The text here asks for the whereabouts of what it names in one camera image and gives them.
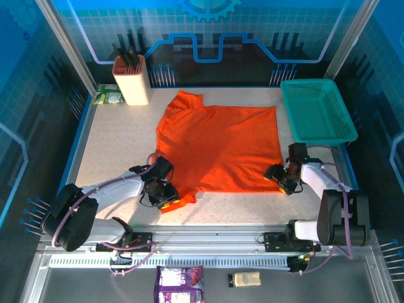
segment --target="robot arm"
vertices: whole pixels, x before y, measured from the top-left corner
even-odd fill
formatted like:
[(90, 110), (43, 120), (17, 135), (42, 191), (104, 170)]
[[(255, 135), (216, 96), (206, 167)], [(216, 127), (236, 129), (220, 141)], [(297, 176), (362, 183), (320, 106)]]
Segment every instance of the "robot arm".
[(132, 242), (133, 230), (119, 218), (96, 219), (98, 212), (129, 197), (147, 194), (152, 206), (168, 207), (179, 199), (175, 187), (167, 182), (174, 167), (163, 157), (153, 165), (130, 168), (109, 181), (78, 188), (64, 186), (42, 221), (42, 228), (67, 251), (84, 243), (108, 242), (121, 247)]
[(366, 246), (370, 238), (369, 203), (367, 196), (338, 182), (325, 169), (322, 161), (310, 158), (306, 144), (294, 143), (288, 148), (289, 166), (272, 165), (264, 174), (275, 180), (287, 195), (296, 193), (298, 184), (309, 185), (321, 199), (316, 221), (291, 220), (287, 226), (290, 241), (307, 240), (323, 245), (347, 245), (343, 190), (348, 197), (350, 239), (353, 246)]

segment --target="knife block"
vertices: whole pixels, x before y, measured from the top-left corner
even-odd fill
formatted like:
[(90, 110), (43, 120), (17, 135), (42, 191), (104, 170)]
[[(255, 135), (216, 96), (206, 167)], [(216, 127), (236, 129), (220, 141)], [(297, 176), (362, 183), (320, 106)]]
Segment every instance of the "knife block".
[(150, 99), (150, 82), (145, 57), (139, 55), (140, 63), (136, 69), (126, 66), (117, 56), (112, 74), (128, 105), (147, 105)]

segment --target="glass wall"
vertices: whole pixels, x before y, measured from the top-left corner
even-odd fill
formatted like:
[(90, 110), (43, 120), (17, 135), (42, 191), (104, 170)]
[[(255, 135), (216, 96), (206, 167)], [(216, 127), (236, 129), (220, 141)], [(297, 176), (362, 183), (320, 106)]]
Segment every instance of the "glass wall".
[(404, 241), (403, 11), (380, 1), (336, 78), (359, 134), (348, 153), (381, 244)]
[(7, 303), (20, 299), (41, 233), (43, 209), (28, 199), (56, 195), (88, 92), (34, 1), (2, 1), (0, 28), (0, 301)]
[(117, 48), (145, 55), (150, 83), (279, 86), (322, 78), (361, 0), (54, 0), (97, 82)]

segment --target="white table surface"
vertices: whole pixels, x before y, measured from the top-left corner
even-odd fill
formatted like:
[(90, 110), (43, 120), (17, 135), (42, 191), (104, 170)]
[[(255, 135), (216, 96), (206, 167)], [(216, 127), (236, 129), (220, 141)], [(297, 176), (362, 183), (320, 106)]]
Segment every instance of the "white table surface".
[[(146, 106), (98, 105), (78, 172), (76, 185), (86, 186), (121, 175), (128, 168), (145, 164), (155, 151), (156, 127), (178, 88), (151, 90)], [(279, 88), (188, 88), (202, 93), (205, 105), (276, 106), (283, 159), (294, 141)], [(311, 157), (333, 162), (331, 152), (311, 148)], [(336, 170), (330, 169), (337, 177)], [(119, 217), (136, 224), (280, 224), (290, 219), (316, 220), (320, 199), (309, 186), (303, 193), (198, 193), (198, 202), (161, 214), (138, 203), (139, 197), (118, 202), (101, 211), (98, 218)]]

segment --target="green plastic basket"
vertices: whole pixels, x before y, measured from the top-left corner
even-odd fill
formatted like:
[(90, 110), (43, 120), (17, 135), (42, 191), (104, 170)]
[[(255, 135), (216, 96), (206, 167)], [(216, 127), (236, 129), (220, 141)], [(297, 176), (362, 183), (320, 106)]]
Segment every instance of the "green plastic basket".
[(333, 80), (287, 80), (280, 87), (296, 142), (335, 146), (358, 138)]

